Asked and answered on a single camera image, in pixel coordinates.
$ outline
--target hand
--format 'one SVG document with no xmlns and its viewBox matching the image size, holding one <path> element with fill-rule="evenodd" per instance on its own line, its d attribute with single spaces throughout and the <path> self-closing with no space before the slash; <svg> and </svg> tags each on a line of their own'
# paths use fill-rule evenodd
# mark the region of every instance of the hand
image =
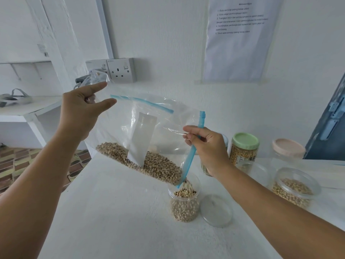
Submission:
<svg viewBox="0 0 345 259">
<path fill-rule="evenodd" d="M 116 99 L 113 98 L 96 104 L 85 102 L 85 98 L 94 98 L 94 93 L 106 86 L 106 82 L 100 82 L 64 93 L 58 131 L 69 133 L 80 141 L 86 139 L 98 116 L 116 104 Z"/>
<path fill-rule="evenodd" d="M 183 135 L 188 145 L 194 145 L 200 156 L 201 162 L 206 166 L 213 177 L 231 162 L 226 152 L 223 136 L 208 128 L 185 126 L 183 130 L 188 134 Z"/>
</svg>

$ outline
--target green jar lid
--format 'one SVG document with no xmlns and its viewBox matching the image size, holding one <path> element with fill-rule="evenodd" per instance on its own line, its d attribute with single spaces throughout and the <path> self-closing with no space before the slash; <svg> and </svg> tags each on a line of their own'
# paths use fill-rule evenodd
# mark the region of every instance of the green jar lid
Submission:
<svg viewBox="0 0 345 259">
<path fill-rule="evenodd" d="M 252 134 L 237 133 L 233 136 L 232 143 L 245 150 L 254 150 L 259 147 L 259 139 Z"/>
</svg>

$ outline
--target floor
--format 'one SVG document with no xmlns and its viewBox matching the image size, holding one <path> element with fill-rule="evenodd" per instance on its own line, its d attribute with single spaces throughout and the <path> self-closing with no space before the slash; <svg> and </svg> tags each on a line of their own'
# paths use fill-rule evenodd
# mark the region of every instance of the floor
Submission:
<svg viewBox="0 0 345 259">
<path fill-rule="evenodd" d="M 0 194 L 14 183 L 26 167 L 32 163 L 41 149 L 0 148 Z M 77 177 L 91 160 L 88 150 L 77 150 L 68 169 L 64 189 Z"/>
</svg>

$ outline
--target bag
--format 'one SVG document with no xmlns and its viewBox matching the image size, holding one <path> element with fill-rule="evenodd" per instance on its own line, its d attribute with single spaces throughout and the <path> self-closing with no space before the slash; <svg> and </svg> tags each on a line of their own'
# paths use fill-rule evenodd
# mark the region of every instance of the bag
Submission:
<svg viewBox="0 0 345 259">
<path fill-rule="evenodd" d="M 92 71 L 81 86 L 103 81 L 108 85 L 96 93 L 96 102 L 107 98 L 118 102 L 98 117 L 85 142 L 132 169 L 179 187 L 196 152 L 185 143 L 183 126 L 203 128 L 205 112 L 179 101 L 137 93 L 100 71 Z"/>
</svg>

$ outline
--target blue zipper seal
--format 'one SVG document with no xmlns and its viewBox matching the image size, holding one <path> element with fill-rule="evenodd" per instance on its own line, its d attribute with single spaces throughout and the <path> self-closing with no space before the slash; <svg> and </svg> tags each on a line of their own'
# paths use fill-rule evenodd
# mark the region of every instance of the blue zipper seal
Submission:
<svg viewBox="0 0 345 259">
<path fill-rule="evenodd" d="M 166 111 L 168 113 L 174 113 L 174 110 L 173 109 L 169 109 L 169 108 L 166 108 L 164 106 L 162 106 L 161 104 L 158 104 L 158 103 L 152 103 L 150 101 L 147 101 L 147 100 L 144 100 L 144 99 L 141 99 L 141 98 L 136 98 L 136 97 L 128 97 L 128 96 L 121 96 L 121 95 L 110 95 L 111 98 L 115 98 L 115 99 L 118 99 L 118 100 L 132 100 L 132 101 L 138 101 L 138 102 L 141 102 L 141 103 L 145 103 L 145 104 L 148 104 L 150 106 L 153 106 L 155 108 L 158 108 L 160 110 L 163 110 L 163 111 Z"/>
<path fill-rule="evenodd" d="M 198 124 L 199 128 L 203 128 L 204 127 L 204 125 L 205 125 L 205 117 L 206 117 L 205 112 L 204 111 L 200 111 L 199 124 Z M 191 148 L 190 148 L 189 154 L 188 154 L 188 156 L 186 158 L 186 161 L 185 161 L 185 163 L 182 166 L 181 181 L 180 181 L 179 185 L 177 186 L 177 188 L 180 188 L 181 184 L 186 179 L 187 174 L 188 174 L 189 169 L 190 169 L 190 166 L 192 165 L 192 161 L 193 161 L 193 158 L 195 156 L 195 153 L 196 153 L 196 148 L 195 148 L 194 145 L 192 145 Z"/>
</svg>

